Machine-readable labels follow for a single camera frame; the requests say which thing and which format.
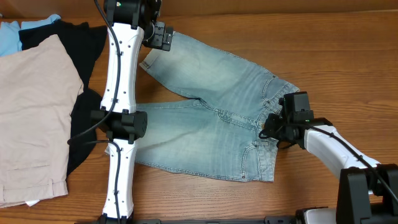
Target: denim pants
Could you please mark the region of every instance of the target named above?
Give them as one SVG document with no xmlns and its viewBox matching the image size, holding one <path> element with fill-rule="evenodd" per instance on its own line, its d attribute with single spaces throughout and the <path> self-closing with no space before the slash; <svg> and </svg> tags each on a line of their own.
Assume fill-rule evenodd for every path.
<svg viewBox="0 0 398 224">
<path fill-rule="evenodd" d="M 221 180 L 274 180 L 277 141 L 258 134 L 296 86 L 178 32 L 170 52 L 152 50 L 140 66 L 189 100 L 137 106 L 148 114 L 137 163 Z"/>
</svg>

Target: beige pants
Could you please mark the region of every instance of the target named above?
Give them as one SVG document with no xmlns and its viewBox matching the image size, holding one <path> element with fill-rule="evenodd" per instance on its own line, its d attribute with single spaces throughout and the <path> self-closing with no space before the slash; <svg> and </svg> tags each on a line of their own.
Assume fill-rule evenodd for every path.
<svg viewBox="0 0 398 224">
<path fill-rule="evenodd" d="M 82 89 L 57 35 L 0 57 L 0 207 L 68 193 L 70 113 Z"/>
</svg>

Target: wood grain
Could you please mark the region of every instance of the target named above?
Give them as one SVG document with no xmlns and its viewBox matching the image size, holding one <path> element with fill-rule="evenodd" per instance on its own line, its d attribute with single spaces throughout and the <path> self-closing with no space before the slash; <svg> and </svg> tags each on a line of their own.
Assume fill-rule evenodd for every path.
<svg viewBox="0 0 398 224">
<path fill-rule="evenodd" d="M 0 6 L 0 13 L 7 18 L 40 18 L 53 13 L 62 17 L 100 17 L 93 0 L 0 0 Z M 394 9 L 398 9 L 396 0 L 163 0 L 161 14 L 199 16 Z"/>
<path fill-rule="evenodd" d="M 263 65 L 308 91 L 316 116 L 332 121 L 342 136 L 368 156 L 385 164 L 398 162 L 398 12 L 162 20 L 179 32 Z M 103 24 L 99 19 L 89 22 Z M 140 60 L 148 51 L 142 49 Z M 90 81 L 90 87 L 101 94 L 107 68 L 108 46 Z M 181 99 L 138 69 L 138 102 Z M 30 208 L 1 209 L 0 223 L 66 224 L 98 218 L 108 181 L 105 147 L 96 146 L 71 174 L 69 195 Z M 292 147 L 278 152 L 273 183 L 228 182 L 136 165 L 133 188 L 135 218 L 263 218 L 293 214 L 305 207 L 335 207 L 338 181 L 315 156 Z"/>
</svg>

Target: folded garment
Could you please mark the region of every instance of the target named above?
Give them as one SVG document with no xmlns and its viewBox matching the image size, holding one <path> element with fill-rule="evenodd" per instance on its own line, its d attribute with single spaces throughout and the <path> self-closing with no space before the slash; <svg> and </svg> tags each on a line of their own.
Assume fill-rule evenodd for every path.
<svg viewBox="0 0 398 224">
<path fill-rule="evenodd" d="M 191 100 L 139 104 L 148 114 L 136 162 L 221 180 L 273 181 L 277 141 L 259 139 L 279 98 L 299 89 L 255 63 L 175 33 L 140 66 Z"/>
<path fill-rule="evenodd" d="M 78 97 L 71 113 L 71 136 L 74 136 L 91 127 L 91 110 L 100 108 L 102 97 L 95 91 L 88 89 L 88 82 L 95 61 L 104 49 L 107 28 L 106 26 L 90 28 L 87 22 L 76 26 L 59 20 L 47 26 L 20 31 L 22 49 L 36 47 L 41 41 L 53 34 L 59 36 L 84 83 L 84 93 Z M 82 146 L 80 143 L 95 140 L 96 133 L 92 131 L 77 139 L 74 145 L 70 146 L 67 175 L 74 171 L 95 147 L 94 144 Z"/>
<path fill-rule="evenodd" d="M 69 114 L 82 92 L 57 35 L 0 58 L 0 207 L 68 193 Z"/>
<path fill-rule="evenodd" d="M 53 14 L 47 19 L 41 21 L 27 21 L 22 22 L 21 28 L 17 21 L 12 23 L 1 22 L 0 26 L 0 56 L 6 56 L 14 54 L 22 50 L 22 43 L 19 41 L 18 31 L 21 29 L 32 29 L 47 24 L 51 24 L 57 19 L 61 19 L 60 16 Z"/>
</svg>

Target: black garment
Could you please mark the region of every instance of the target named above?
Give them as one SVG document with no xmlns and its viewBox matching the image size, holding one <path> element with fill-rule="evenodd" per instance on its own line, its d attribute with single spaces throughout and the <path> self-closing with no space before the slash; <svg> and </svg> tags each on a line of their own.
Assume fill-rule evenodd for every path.
<svg viewBox="0 0 398 224">
<path fill-rule="evenodd" d="M 88 88 L 88 82 L 93 72 L 95 61 L 104 48 L 107 28 L 106 26 L 90 28 L 87 22 L 75 26 L 58 20 L 46 26 L 20 30 L 19 38 L 22 42 L 22 49 L 27 50 L 36 47 L 47 37 L 54 34 L 58 35 L 84 84 L 84 92 L 78 96 L 71 113 L 70 135 L 74 136 L 92 125 L 90 119 L 91 110 L 100 108 L 102 97 Z M 79 143 L 95 140 L 96 133 L 93 131 L 77 139 L 74 142 L 76 146 L 69 147 L 67 175 L 75 170 L 95 147 L 94 144 L 79 146 Z"/>
</svg>

